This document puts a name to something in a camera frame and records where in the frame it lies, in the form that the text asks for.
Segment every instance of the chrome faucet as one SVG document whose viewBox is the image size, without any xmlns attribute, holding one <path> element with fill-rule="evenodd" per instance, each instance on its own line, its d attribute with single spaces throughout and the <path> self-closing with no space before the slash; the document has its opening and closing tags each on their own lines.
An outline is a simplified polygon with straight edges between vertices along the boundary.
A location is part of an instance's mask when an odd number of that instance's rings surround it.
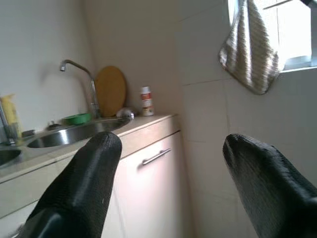
<svg viewBox="0 0 317 238">
<path fill-rule="evenodd" d="M 2 102 L 0 99 L 0 119 L 4 128 L 4 133 L 5 133 L 5 139 L 6 141 L 4 142 L 6 145 L 10 145 L 10 146 L 14 146 L 16 144 L 16 139 L 17 136 L 16 134 L 13 132 L 13 127 L 10 126 L 6 120 L 5 114 L 4 114 L 4 110 L 2 107 Z"/>
<path fill-rule="evenodd" d="M 85 71 L 89 77 L 90 77 L 90 85 L 91 85 L 91 91 L 93 94 L 93 102 L 91 103 L 91 106 L 93 108 L 93 112 L 94 112 L 94 116 L 95 118 L 100 118 L 101 114 L 100 114 L 100 108 L 99 108 L 99 104 L 98 104 L 98 100 L 97 100 L 97 95 L 96 95 L 96 88 L 95 88 L 95 80 L 92 77 L 91 73 L 89 72 L 89 70 L 87 70 L 85 67 L 79 65 L 78 63 L 70 60 L 70 59 L 65 59 L 61 62 L 60 64 L 60 71 L 65 72 L 66 71 L 66 65 L 67 64 L 72 64 L 73 66 Z"/>
</svg>

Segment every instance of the round cutting board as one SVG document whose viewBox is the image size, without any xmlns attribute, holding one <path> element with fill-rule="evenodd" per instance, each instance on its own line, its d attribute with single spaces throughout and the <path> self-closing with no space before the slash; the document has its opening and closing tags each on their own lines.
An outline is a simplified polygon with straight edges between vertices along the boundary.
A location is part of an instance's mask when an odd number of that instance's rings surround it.
<svg viewBox="0 0 317 238">
<path fill-rule="evenodd" d="M 115 66 L 104 67 L 97 75 L 96 93 L 102 117 L 114 116 L 126 98 L 126 82 L 123 73 Z"/>
</svg>

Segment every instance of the kitchen towel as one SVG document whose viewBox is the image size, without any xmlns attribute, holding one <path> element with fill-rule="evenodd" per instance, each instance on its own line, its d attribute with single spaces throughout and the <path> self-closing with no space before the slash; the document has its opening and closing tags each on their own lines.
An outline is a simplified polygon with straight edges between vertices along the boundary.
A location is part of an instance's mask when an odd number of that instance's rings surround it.
<svg viewBox="0 0 317 238">
<path fill-rule="evenodd" d="M 219 61 L 234 78 L 255 94 L 266 93 L 284 60 L 269 40 L 261 9 L 255 0 L 243 0 Z"/>
</svg>

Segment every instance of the white tiled wall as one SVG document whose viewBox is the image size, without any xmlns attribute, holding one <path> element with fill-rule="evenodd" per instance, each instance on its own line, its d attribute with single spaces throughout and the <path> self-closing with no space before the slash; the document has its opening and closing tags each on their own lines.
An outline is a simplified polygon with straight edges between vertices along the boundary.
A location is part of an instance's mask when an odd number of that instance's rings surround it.
<svg viewBox="0 0 317 238">
<path fill-rule="evenodd" d="M 224 139 L 243 133 L 274 145 L 317 186 L 317 69 L 283 73 L 256 96 L 217 59 L 230 30 L 226 1 L 180 0 L 179 8 L 185 18 L 175 40 L 198 236 L 256 238 L 223 159 Z"/>
</svg>

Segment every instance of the yellow bottle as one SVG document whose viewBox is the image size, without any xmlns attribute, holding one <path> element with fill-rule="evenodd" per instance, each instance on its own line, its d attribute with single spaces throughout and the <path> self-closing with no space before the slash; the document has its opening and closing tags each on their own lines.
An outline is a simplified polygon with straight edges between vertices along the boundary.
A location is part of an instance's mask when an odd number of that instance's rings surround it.
<svg viewBox="0 0 317 238">
<path fill-rule="evenodd" d="M 15 105 L 12 102 L 12 97 L 14 94 L 10 94 L 4 97 L 1 97 L 2 107 L 5 114 L 7 123 L 10 126 L 10 129 L 16 135 L 17 138 L 21 138 L 21 126 L 16 113 Z"/>
</svg>

